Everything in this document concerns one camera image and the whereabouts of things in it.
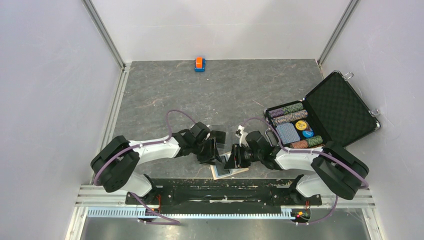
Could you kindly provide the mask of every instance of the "white wall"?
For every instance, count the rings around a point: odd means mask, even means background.
[[[126,62],[317,59],[349,0],[93,0]]]
[[[0,2],[0,239],[64,239],[119,73],[80,0]]]
[[[423,1],[361,1],[323,64],[354,72],[350,83],[382,128],[349,147],[367,180],[389,240],[424,234]]]

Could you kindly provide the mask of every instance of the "metal bracket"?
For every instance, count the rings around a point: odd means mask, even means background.
[[[379,219],[376,210],[362,209],[362,213],[371,240],[384,240],[385,237],[382,229],[379,227]]]
[[[377,122],[376,126],[375,126],[375,131],[379,130],[381,128],[381,124],[379,122]]]
[[[347,80],[351,79],[353,76],[355,76],[355,74],[353,72],[348,72],[343,76],[344,76],[344,79],[347,81]]]
[[[274,145],[273,145],[273,141],[271,140],[271,138],[270,138],[270,136],[268,135],[268,133],[271,133],[271,134],[272,134],[272,136],[273,136],[273,138],[276,138],[276,137],[274,136],[273,131],[271,131],[271,129],[270,129],[269,127],[265,130],[265,137],[266,137],[266,139],[268,140],[269,144],[270,144],[271,146],[274,146]]]
[[[380,115],[380,111],[375,108],[373,110],[369,110],[369,114],[371,114],[373,117],[377,117],[378,115]]]
[[[81,238],[88,210],[89,208],[84,206],[73,208],[72,218],[66,232],[65,240],[79,240]]]

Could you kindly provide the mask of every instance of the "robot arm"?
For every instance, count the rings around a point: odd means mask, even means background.
[[[152,181],[147,175],[134,173],[137,165],[158,159],[187,156],[190,153],[196,154],[200,163],[211,163],[211,156],[215,156],[211,154],[215,142],[208,139],[210,132],[206,125],[198,122],[190,130],[173,133],[168,140],[164,137],[147,141],[128,141],[124,136],[117,136],[91,161],[91,168],[98,174],[114,155],[134,147],[107,165],[100,172],[98,181],[108,193],[122,189],[143,197],[152,190]]]
[[[272,170],[308,171],[310,174],[299,176],[291,186],[299,198],[321,194],[352,200],[361,187],[362,182],[351,172],[319,153],[336,157],[362,178],[369,173],[362,161],[332,141],[327,142],[324,147],[281,149],[279,146],[270,146],[259,131],[244,132],[243,126],[238,127],[236,136],[240,138],[239,144],[233,146],[229,158],[231,163],[228,165],[234,163],[236,167],[245,168],[251,162],[260,161]]]

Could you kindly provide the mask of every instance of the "open aluminum case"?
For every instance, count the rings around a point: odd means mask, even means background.
[[[292,101],[264,110],[264,116],[269,124],[275,129],[270,117],[270,111],[282,107],[302,103],[307,111],[307,121],[314,135],[320,135],[323,143],[333,141],[343,147],[356,142],[366,135],[378,130],[380,122],[362,101],[348,78],[340,72],[333,71],[320,82],[304,99]],[[297,130],[301,140],[306,139],[302,132]]]

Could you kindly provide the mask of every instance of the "stack of poker chips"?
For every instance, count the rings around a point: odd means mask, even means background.
[[[269,116],[271,118],[276,118],[276,117],[280,117],[283,115],[287,115],[287,114],[291,114],[294,112],[298,112],[304,109],[304,106],[302,105],[301,102],[298,102],[296,104],[292,104],[289,106],[285,106],[285,107],[281,107],[275,110],[271,110],[269,111]]]
[[[308,112],[306,110],[301,110],[293,113],[289,113],[287,115],[279,116],[272,119],[274,125],[280,125],[285,123],[290,123],[299,119],[305,119],[308,116]]]
[[[292,149],[307,149],[316,145],[320,145],[323,143],[323,138],[320,135],[313,136],[307,138],[305,140],[300,140],[297,142],[293,142],[290,144],[290,148]]]

